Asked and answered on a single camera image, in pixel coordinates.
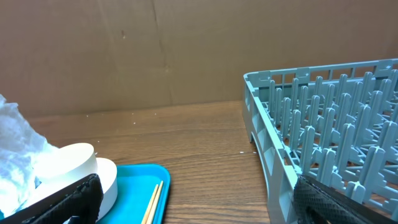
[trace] cardboard wall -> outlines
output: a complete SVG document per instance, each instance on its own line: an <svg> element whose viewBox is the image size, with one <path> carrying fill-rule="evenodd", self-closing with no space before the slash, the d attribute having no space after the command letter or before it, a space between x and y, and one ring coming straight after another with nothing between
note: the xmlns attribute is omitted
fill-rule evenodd
<svg viewBox="0 0 398 224"><path fill-rule="evenodd" d="M398 57L396 0L0 1L0 93L28 116L241 99L256 70Z"/></svg>

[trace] white plastic bag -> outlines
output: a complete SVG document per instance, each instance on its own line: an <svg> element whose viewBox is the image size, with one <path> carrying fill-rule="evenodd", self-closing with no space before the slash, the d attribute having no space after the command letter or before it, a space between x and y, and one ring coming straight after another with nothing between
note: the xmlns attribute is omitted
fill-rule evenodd
<svg viewBox="0 0 398 224"><path fill-rule="evenodd" d="M8 217L35 189L33 167L56 147L37 134L18 111L0 95L0 211Z"/></svg>

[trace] chopstick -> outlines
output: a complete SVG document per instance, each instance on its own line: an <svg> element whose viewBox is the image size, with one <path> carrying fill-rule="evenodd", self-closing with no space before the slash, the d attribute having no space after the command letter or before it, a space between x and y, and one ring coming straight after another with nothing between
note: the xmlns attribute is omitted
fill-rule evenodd
<svg viewBox="0 0 398 224"><path fill-rule="evenodd" d="M157 192L157 188L158 188L158 187L159 187L159 185L157 184L157 185L155 186L154 193L152 193L152 197L151 197L150 200L149 200L148 207L147 207L147 210L145 211L145 215L144 215L144 218L142 219L141 224L146 224L146 223L147 223L147 219L148 219L148 216L149 216L149 212L150 212L150 209L152 208L152 204L154 203L154 199L155 199L155 196L156 196L156 192Z"/></svg>
<svg viewBox="0 0 398 224"><path fill-rule="evenodd" d="M150 213L146 224L152 224L154 220L157 203L159 202L160 193L162 192L162 187L163 187L163 180L161 181L160 186L156 192L155 200L154 203L152 204L152 207L150 208Z"/></svg>

